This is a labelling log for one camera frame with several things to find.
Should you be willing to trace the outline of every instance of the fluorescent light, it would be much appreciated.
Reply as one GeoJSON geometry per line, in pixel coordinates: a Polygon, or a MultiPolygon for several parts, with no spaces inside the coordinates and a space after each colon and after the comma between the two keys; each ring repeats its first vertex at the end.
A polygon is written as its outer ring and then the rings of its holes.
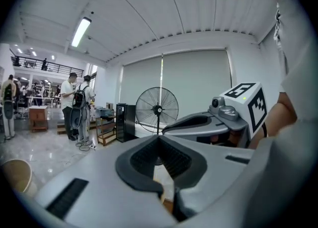
{"type": "Polygon", "coordinates": [[[87,30],[87,28],[90,24],[91,24],[91,20],[86,18],[86,17],[84,17],[81,20],[79,27],[76,30],[75,36],[74,36],[73,41],[72,41],[73,47],[77,47],[79,45],[81,38],[83,37],[85,31],[87,30]]]}

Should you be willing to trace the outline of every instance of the fan stand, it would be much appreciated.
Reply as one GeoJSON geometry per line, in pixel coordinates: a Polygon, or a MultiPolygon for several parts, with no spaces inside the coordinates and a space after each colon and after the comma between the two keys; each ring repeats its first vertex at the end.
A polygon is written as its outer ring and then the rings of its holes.
{"type": "MultiPolygon", "coordinates": [[[[164,109],[157,103],[156,106],[153,107],[153,111],[154,111],[154,114],[157,116],[157,135],[159,135],[159,122],[160,122],[160,115],[161,115],[161,112],[163,111],[164,109]]],[[[156,163],[155,163],[156,166],[159,166],[159,165],[162,165],[162,160],[161,158],[158,156],[157,160],[156,160],[156,163]]]]}

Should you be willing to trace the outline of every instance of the table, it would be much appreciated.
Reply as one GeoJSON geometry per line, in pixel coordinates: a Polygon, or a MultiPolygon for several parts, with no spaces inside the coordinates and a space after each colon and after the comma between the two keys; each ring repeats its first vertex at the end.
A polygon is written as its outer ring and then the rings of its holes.
{"type": "Polygon", "coordinates": [[[29,107],[29,121],[30,129],[34,130],[48,130],[48,114],[47,106],[32,105],[29,107]]]}
{"type": "Polygon", "coordinates": [[[37,96],[28,96],[27,98],[30,98],[31,99],[31,103],[33,101],[34,98],[37,98],[37,99],[42,99],[42,100],[45,100],[45,99],[50,99],[51,100],[51,116],[53,118],[53,101],[56,97],[37,97],[37,96]]]}

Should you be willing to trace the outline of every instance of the railing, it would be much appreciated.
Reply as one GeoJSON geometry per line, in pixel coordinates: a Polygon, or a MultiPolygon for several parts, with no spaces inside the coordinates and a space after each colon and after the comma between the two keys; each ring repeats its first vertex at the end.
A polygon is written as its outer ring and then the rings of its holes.
{"type": "Polygon", "coordinates": [[[48,72],[54,72],[58,74],[70,75],[70,73],[76,73],[78,77],[83,76],[84,70],[67,67],[59,64],[55,64],[52,62],[47,62],[46,65],[43,65],[43,60],[31,59],[26,57],[15,57],[12,58],[12,64],[15,67],[24,67],[24,68],[32,68],[38,69],[48,72]]]}

